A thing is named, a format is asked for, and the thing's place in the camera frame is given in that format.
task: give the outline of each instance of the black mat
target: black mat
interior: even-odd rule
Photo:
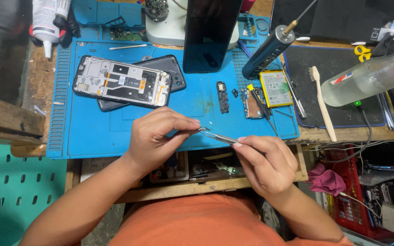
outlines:
[[[323,83],[333,76],[359,64],[353,49],[290,46],[284,52],[288,74],[296,84],[300,102],[307,118],[297,117],[301,126],[325,128],[320,106],[317,101],[316,83],[309,79],[308,68],[316,66]],[[371,126],[383,126],[386,123],[383,111],[376,96],[361,100],[363,109]],[[353,103],[342,107],[326,105],[334,127],[367,126],[363,115]]]

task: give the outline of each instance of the tweezers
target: tweezers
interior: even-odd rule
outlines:
[[[220,142],[224,142],[227,144],[234,144],[234,143],[238,143],[238,140],[235,138],[231,138],[231,137],[227,137],[227,136],[223,136],[223,135],[219,135],[219,134],[213,134],[213,133],[209,133],[203,130],[200,130],[200,133],[202,133],[203,135],[205,135],[206,137],[210,137],[213,138],[215,140],[218,140]]]

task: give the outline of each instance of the pink cloth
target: pink cloth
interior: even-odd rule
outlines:
[[[317,163],[316,168],[308,171],[309,180],[305,183],[313,183],[309,188],[311,191],[326,192],[336,197],[346,189],[343,178],[332,170],[326,170],[325,166]]]

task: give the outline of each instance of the yellow scissors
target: yellow scissors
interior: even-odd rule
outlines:
[[[354,53],[358,56],[360,62],[367,61],[368,59],[370,59],[370,56],[372,55],[372,53],[370,53],[370,49],[362,45],[355,47]]]

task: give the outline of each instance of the forearm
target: forearm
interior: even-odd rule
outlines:
[[[343,232],[313,199],[292,185],[280,196],[266,200],[285,218],[300,238],[339,242]]]
[[[118,159],[44,210],[19,245],[70,245],[81,240],[136,181],[126,171],[124,158]]]

